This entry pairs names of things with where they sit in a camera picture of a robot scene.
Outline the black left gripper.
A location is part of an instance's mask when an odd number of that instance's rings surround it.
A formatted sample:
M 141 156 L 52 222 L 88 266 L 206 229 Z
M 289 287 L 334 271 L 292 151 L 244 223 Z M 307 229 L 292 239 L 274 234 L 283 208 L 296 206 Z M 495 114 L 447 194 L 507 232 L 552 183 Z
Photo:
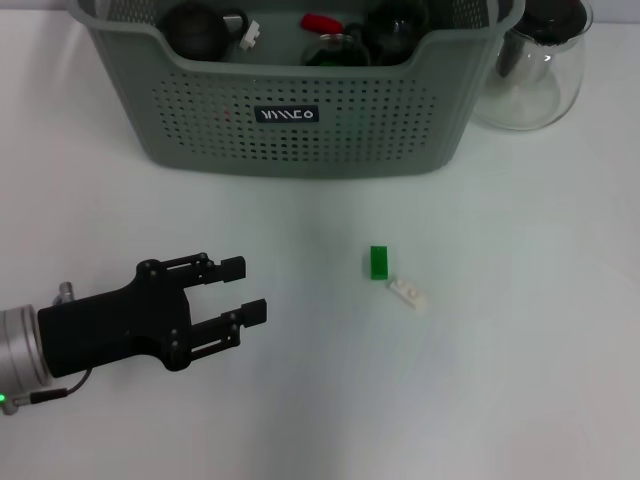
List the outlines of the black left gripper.
M 143 261 L 133 280 L 118 290 L 38 312 L 46 365 L 53 377 L 61 378 L 146 355 L 177 372 L 191 360 L 238 347 L 242 328 L 267 321 L 266 300 L 243 304 L 191 327 L 184 289 L 245 277 L 242 256 L 219 264 L 206 253 Z

